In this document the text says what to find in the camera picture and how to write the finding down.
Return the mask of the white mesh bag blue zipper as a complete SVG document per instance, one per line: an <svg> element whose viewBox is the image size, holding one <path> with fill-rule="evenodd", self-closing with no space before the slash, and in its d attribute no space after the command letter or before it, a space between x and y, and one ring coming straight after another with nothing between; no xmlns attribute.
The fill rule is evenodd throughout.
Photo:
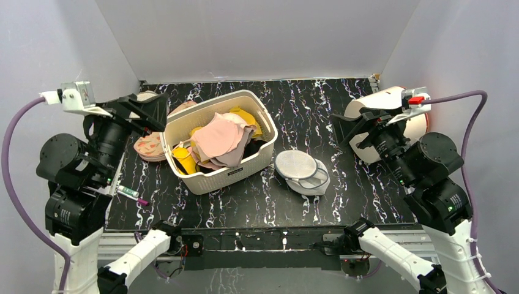
<svg viewBox="0 0 519 294"><path fill-rule="evenodd" d="M276 155L274 166L290 189L304 196L322 196L330 184L326 166L299 150L285 150Z"/></svg>

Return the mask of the brown bra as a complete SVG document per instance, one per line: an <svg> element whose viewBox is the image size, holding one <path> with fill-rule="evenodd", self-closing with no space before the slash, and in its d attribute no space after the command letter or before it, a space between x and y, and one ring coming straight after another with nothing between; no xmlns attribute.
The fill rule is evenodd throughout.
<svg viewBox="0 0 519 294"><path fill-rule="evenodd" d="M261 135L256 119L237 108L228 113L215 113L203 127L190 132L190 147L195 162L206 168L237 167L243 160L245 147L255 135Z"/></svg>

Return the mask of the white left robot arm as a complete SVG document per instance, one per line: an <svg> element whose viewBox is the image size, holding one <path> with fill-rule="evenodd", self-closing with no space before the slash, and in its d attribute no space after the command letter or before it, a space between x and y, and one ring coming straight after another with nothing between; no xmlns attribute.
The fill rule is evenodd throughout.
<svg viewBox="0 0 519 294"><path fill-rule="evenodd" d="M40 151L37 175L49 184L45 227L69 261L56 257L56 293L127 293L143 270L163 254L176 255L183 245L180 229L157 222L129 251L98 267L100 239L115 180L131 134L163 131L168 96L139 100L131 94L84 108L84 140L70 134L51 137Z"/></svg>

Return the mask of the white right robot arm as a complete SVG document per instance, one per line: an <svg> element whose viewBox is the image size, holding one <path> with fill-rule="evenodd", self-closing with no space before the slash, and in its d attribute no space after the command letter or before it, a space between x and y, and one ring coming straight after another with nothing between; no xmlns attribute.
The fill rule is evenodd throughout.
<svg viewBox="0 0 519 294"><path fill-rule="evenodd" d="M428 262L388 238L374 223L361 217L342 232L305 227L288 230L286 246L272 238L258 251L296 249L329 255L370 254L398 272L419 293L498 293L477 248L477 216L468 186L450 179L464 170L464 151L457 151L446 135L429 132L415 143L404 136L407 120L428 111L430 102L413 97L402 110L361 108L349 118L330 117L342 145L364 134L359 149L374 148L400 185L404 200L429 236L439 263Z"/></svg>

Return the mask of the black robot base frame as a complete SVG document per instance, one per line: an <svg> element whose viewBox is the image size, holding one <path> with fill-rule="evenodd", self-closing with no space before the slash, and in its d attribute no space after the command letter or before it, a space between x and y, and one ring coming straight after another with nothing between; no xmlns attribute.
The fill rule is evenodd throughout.
<svg viewBox="0 0 519 294"><path fill-rule="evenodd" d="M183 228L158 263L187 271L217 268L320 268L366 274L370 254L342 246L343 227Z"/></svg>

